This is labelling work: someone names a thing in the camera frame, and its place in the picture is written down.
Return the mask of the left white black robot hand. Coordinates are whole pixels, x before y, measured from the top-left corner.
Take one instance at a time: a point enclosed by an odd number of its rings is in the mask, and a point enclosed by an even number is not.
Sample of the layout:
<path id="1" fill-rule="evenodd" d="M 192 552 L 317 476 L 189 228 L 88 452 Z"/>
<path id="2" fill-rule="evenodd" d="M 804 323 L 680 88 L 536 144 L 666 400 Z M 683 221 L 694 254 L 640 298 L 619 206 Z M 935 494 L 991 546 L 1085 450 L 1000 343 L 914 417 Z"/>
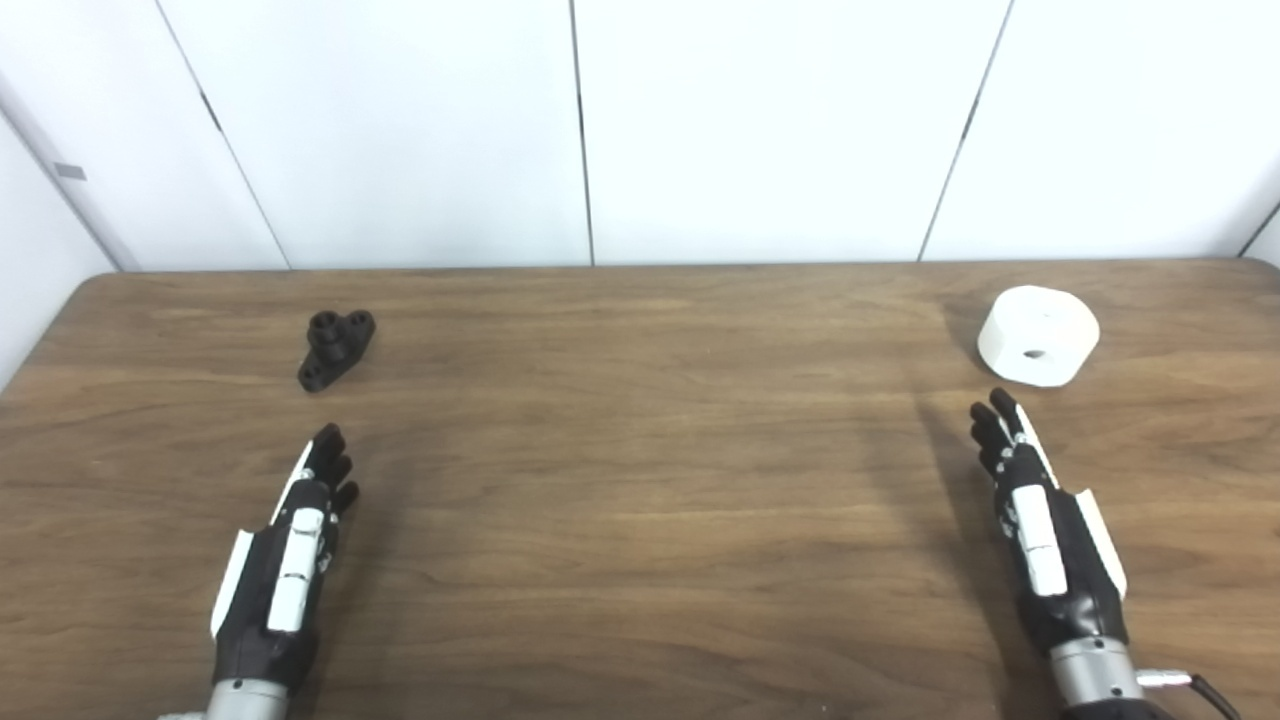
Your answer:
<path id="1" fill-rule="evenodd" d="M 358 497 L 346 438 L 326 424 L 305 446 L 265 527 L 239 530 L 215 598 L 214 684 L 266 683 L 298 693 L 317 657 L 317 609 Z"/>

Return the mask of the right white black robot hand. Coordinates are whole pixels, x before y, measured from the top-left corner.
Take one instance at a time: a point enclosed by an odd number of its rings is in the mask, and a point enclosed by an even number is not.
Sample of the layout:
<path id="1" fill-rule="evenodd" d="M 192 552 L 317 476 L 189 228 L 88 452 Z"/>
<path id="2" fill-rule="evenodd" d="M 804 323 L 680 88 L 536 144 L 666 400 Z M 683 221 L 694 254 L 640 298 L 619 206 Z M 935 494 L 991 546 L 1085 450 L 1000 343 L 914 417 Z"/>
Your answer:
<path id="1" fill-rule="evenodd" d="M 1126 578 L 1092 492 L 1060 486 L 1027 411 L 1006 389 L 973 404 L 970 419 L 1032 646 L 1046 656 L 1075 641 L 1129 643 Z"/>

